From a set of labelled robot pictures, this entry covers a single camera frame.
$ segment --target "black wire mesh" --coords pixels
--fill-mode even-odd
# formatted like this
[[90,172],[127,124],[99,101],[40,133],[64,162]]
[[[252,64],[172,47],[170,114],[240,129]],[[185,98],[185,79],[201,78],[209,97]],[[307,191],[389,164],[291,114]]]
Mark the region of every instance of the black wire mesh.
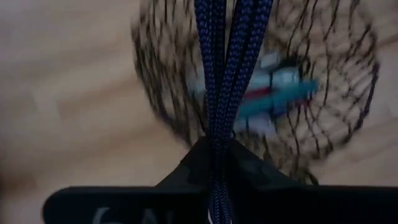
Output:
[[[227,24],[233,6],[228,1]],[[201,62],[193,1],[149,1],[132,39],[154,113],[191,146],[206,123],[203,102],[186,85]],[[347,143],[369,113],[379,69],[376,39],[359,0],[275,0],[263,48],[294,58],[302,78],[316,78],[319,90],[309,104],[272,118],[276,137],[247,131],[237,139],[291,178],[316,183],[310,162]]]

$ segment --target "mesh cage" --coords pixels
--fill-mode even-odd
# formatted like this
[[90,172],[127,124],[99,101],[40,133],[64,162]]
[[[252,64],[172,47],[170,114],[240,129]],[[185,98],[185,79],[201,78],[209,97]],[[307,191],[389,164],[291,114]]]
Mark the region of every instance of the mesh cage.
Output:
[[[227,27],[233,7],[228,1]],[[310,162],[348,142],[369,113],[379,68],[376,39],[359,0],[275,0],[262,50],[294,58],[302,78],[318,80],[318,91],[307,104],[272,118],[277,136],[246,131],[236,138],[291,178],[316,182]],[[149,1],[132,40],[154,113],[192,146],[206,123],[203,101],[186,84],[201,66],[193,1]]]

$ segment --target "white object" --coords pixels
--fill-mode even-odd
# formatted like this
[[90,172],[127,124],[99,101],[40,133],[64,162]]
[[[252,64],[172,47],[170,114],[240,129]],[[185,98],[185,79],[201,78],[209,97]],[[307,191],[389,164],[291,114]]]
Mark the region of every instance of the white object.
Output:
[[235,121],[234,131],[236,133],[246,130],[266,136],[274,136],[276,134],[274,123],[266,113]]

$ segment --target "blue object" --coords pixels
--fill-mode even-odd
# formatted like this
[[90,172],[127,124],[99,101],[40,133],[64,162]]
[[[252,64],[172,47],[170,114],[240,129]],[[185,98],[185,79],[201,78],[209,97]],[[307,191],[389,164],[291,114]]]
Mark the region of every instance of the blue object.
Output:
[[258,113],[269,111],[272,108],[285,108],[288,103],[306,98],[309,93],[317,90],[317,81],[304,81],[302,83],[286,87],[271,95],[244,102],[239,107],[236,119],[254,116]]
[[273,0],[237,0],[225,56],[226,0],[195,0],[212,141],[209,213],[214,224],[231,223],[226,151],[236,113],[259,55]]

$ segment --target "wooden surface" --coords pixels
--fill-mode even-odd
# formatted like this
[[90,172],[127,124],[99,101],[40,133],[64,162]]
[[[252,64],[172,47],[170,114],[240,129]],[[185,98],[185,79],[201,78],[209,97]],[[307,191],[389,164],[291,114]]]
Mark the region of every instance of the wooden surface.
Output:
[[[381,77],[364,129],[314,171],[325,184],[398,185],[394,0],[369,1]],[[132,64],[135,0],[0,2],[0,223],[41,223],[69,185],[154,185],[186,153],[154,118]]]

